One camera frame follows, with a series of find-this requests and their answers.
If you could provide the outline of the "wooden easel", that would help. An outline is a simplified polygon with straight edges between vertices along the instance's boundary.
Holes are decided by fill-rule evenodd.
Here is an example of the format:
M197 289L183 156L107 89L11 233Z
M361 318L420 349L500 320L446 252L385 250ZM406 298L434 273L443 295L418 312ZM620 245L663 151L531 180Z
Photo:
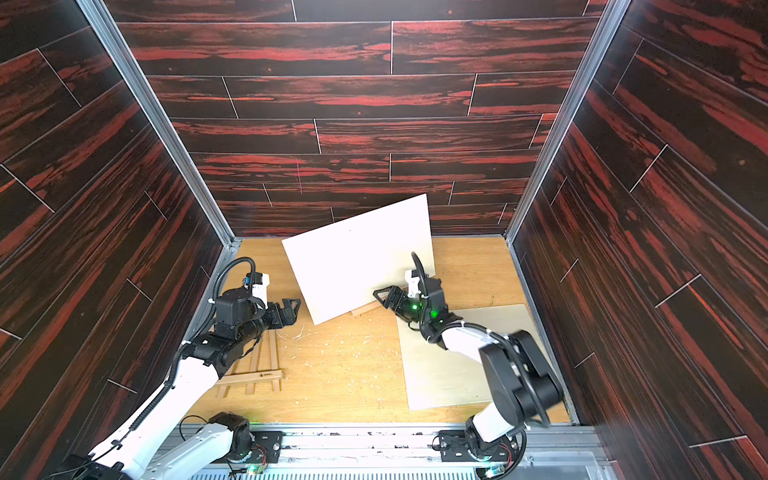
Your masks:
M280 392L284 374L279 366L277 339L276 333L270 330L259 342L254 341L247 354L236 360L225 376L216 383L216 398L226 398L237 386L242 386L246 395L253 395L256 385L263 382L270 382L272 390Z
M382 306L382 304L379 301L373 301L373 302L367 303L367 304L365 304L363 306L360 306L358 308L353 309L351 311L351 315L353 317L360 317L360 316L368 314L369 312L371 312L371 311L373 311L373 310L375 310L375 309L377 309L377 308L379 308L381 306Z

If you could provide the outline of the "white canvas board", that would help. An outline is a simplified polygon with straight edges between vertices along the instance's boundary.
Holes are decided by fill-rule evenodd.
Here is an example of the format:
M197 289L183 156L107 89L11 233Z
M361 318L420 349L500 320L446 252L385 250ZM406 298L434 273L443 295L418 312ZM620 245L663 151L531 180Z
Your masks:
M540 348L544 345L523 304L458 310L464 320L498 333L528 331ZM483 367L476 357L430 345L420 333L397 322L404 378L411 410L459 406L491 401Z
M374 301L373 292L403 286L416 253L436 274L425 194L282 241L314 324Z

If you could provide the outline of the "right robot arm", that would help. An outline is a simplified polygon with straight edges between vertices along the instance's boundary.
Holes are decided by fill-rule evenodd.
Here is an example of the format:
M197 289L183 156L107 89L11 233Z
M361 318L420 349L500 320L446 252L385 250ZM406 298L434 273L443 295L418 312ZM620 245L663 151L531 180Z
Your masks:
M488 459L512 437L523 438L532 424L552 425L548 410L564 400L563 387L528 331L501 333L463 319L449 309L437 278L377 289L373 297L427 343L482 366L491 402L458 435L469 454Z

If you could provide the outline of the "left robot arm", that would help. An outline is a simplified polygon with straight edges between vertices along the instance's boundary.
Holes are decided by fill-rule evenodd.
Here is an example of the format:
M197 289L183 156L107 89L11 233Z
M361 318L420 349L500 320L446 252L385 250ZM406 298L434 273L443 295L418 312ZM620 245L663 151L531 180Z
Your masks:
M221 380L264 332L295 324L301 302L264 302L245 289L232 289L216 301L221 332L196 335L177 351L166 380L120 427L87 455L72 455L54 479L188 479L222 460L267 464L248 420L232 413L211 417L192 437L170 451L158 451L186 412Z

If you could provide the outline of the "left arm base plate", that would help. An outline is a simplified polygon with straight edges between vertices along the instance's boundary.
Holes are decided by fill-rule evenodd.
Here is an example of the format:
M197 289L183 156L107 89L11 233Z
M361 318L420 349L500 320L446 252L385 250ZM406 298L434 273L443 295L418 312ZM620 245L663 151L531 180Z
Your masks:
M276 430L252 430L250 441L234 440L234 450L213 461L214 464L270 465L279 462L284 433Z

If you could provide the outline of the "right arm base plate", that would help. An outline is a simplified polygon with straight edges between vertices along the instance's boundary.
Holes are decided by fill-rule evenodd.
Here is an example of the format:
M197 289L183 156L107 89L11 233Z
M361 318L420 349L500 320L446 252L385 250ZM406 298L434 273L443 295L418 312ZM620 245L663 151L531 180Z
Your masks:
M440 430L431 448L443 462L502 462L511 464L527 446L523 434L502 435L487 442L466 430Z

